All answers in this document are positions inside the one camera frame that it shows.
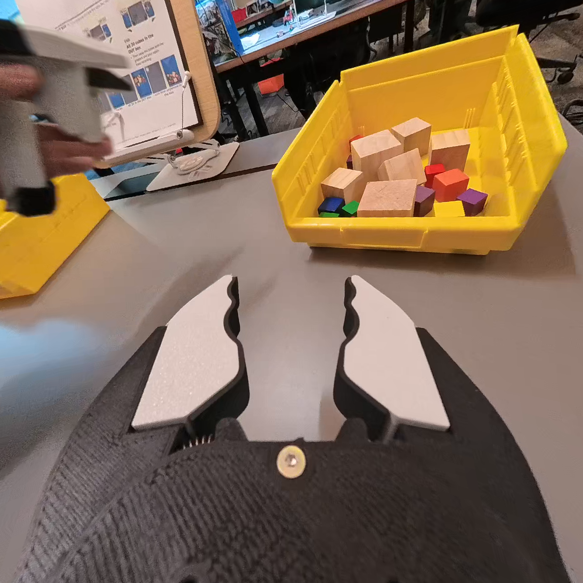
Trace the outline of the pile of wooden and coloured cubes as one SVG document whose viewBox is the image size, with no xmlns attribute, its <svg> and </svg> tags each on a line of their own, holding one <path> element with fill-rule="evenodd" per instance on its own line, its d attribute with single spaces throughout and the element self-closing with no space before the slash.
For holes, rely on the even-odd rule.
<svg viewBox="0 0 583 583">
<path fill-rule="evenodd" d="M 419 117 L 357 135 L 343 167 L 320 184 L 319 218 L 476 217 L 488 194 L 470 188 L 467 129 L 434 133 Z"/>
</svg>

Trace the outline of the black office chair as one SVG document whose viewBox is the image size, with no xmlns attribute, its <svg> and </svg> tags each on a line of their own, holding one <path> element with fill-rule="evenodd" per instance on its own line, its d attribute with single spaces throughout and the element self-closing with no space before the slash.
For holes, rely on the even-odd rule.
<svg viewBox="0 0 583 583">
<path fill-rule="evenodd" d="M 582 1 L 477 1 L 475 23 L 485 32 L 517 25 L 553 82 L 582 84 Z"/>
</svg>

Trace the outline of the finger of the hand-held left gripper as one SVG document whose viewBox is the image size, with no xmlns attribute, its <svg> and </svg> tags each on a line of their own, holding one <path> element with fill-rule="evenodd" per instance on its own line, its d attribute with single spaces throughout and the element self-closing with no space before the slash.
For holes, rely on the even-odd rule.
<svg viewBox="0 0 583 583">
<path fill-rule="evenodd" d="M 86 68 L 87 85 L 96 90 L 130 91 L 131 85 L 106 69 Z"/>
<path fill-rule="evenodd" d="M 18 25 L 18 30 L 35 56 L 93 68 L 128 69 L 131 66 L 127 53 L 104 41 L 29 25 Z"/>
</svg>

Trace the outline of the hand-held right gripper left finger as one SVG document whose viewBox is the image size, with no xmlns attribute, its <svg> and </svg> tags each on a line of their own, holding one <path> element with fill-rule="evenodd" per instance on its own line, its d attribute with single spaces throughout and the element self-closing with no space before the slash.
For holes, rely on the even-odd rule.
<svg viewBox="0 0 583 583">
<path fill-rule="evenodd" d="M 184 442 L 210 442 L 222 419 L 237 419 L 250 400 L 238 339 L 238 279 L 215 281 L 164 327 L 132 419 L 135 431 L 177 427 Z"/>
</svg>

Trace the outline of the printed instruction sheet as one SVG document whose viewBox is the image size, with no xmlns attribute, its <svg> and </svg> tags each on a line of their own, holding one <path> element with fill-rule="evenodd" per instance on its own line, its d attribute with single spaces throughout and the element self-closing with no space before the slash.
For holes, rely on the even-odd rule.
<svg viewBox="0 0 583 583">
<path fill-rule="evenodd" d="M 115 151 L 202 123 L 170 1 L 16 1 L 26 25 L 100 43 L 124 54 L 113 73 L 129 90 L 98 96 Z"/>
</svg>

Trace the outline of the person's left hand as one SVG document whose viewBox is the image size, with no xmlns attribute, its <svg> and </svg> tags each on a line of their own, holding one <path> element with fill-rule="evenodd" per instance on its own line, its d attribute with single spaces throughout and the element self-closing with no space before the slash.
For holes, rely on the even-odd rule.
<svg viewBox="0 0 583 583">
<path fill-rule="evenodd" d="M 1 98 L 31 104 L 40 91 L 40 72 L 28 65 L 1 62 Z M 110 155 L 113 146 L 107 135 L 101 141 L 89 143 L 67 134 L 55 124 L 34 124 L 39 140 L 46 178 L 84 173 L 93 163 Z"/>
</svg>

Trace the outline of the yellow plastic bin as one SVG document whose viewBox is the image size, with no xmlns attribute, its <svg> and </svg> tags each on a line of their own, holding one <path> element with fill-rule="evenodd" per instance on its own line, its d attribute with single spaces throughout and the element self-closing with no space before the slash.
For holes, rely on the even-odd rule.
<svg viewBox="0 0 583 583">
<path fill-rule="evenodd" d="M 22 217 L 1 201 L 1 299 L 36 294 L 110 207 L 84 174 L 53 179 L 52 215 Z"/>
<path fill-rule="evenodd" d="M 318 216 L 321 182 L 345 165 L 349 139 L 419 117 L 438 135 L 468 130 L 476 217 Z M 272 173 L 290 238 L 312 247 L 485 255 L 507 251 L 557 170 L 567 140 L 518 26 L 344 70 Z"/>
</svg>

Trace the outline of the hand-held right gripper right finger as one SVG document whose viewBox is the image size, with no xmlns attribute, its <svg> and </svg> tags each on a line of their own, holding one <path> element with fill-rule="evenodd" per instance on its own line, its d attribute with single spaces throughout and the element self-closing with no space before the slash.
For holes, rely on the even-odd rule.
<svg viewBox="0 0 583 583">
<path fill-rule="evenodd" d="M 339 412 L 363 421 L 372 442 L 390 441 L 401 426 L 447 432 L 448 414 L 411 318 L 358 275 L 345 281 L 344 306 L 333 384 Z"/>
</svg>

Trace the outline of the instruction sheet on wooden stand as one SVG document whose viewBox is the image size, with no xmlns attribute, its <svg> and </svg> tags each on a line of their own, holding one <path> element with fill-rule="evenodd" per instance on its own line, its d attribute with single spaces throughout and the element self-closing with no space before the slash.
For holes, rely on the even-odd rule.
<svg viewBox="0 0 583 583">
<path fill-rule="evenodd" d="M 192 146 L 210 139 L 219 124 L 220 105 L 209 63 L 205 42 L 200 29 L 194 1 L 170 1 L 179 30 L 179 39 L 186 53 L 189 76 L 198 100 L 202 123 L 197 127 L 180 130 L 176 135 L 138 143 L 97 162 L 97 167 L 107 168 L 153 155 L 161 155 L 177 148 Z"/>
</svg>

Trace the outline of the dark background desk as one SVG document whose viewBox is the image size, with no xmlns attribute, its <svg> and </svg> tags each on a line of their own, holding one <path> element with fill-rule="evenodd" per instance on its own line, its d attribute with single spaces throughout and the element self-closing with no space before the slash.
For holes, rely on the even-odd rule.
<svg viewBox="0 0 583 583">
<path fill-rule="evenodd" d="M 234 92 L 244 93 L 260 137 L 270 134 L 255 85 L 284 75 L 284 85 L 295 108 L 307 119 L 315 110 L 314 93 L 326 92 L 341 71 L 367 63 L 371 42 L 404 32 L 403 51 L 413 49 L 414 1 L 337 1 L 328 14 L 310 26 L 271 27 L 261 31 L 256 45 L 215 65 L 215 84 L 222 113 L 238 141 L 250 139 Z"/>
</svg>

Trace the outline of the white stand base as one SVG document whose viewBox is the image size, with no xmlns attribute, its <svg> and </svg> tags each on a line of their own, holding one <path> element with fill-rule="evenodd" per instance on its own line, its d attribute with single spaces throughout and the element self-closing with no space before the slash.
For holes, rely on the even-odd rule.
<svg viewBox="0 0 583 583">
<path fill-rule="evenodd" d="M 146 192 L 165 191 L 218 177 L 226 170 L 240 144 L 220 145 L 210 140 L 195 146 L 199 150 L 187 155 L 165 154 L 166 165 L 146 187 Z"/>
</svg>

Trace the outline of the blue printed box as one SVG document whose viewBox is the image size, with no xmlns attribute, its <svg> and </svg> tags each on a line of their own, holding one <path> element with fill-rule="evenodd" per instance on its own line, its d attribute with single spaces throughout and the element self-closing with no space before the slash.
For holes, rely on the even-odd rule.
<svg viewBox="0 0 583 583">
<path fill-rule="evenodd" d="M 229 1 L 196 1 L 209 58 L 215 64 L 239 58 L 244 52 Z"/>
</svg>

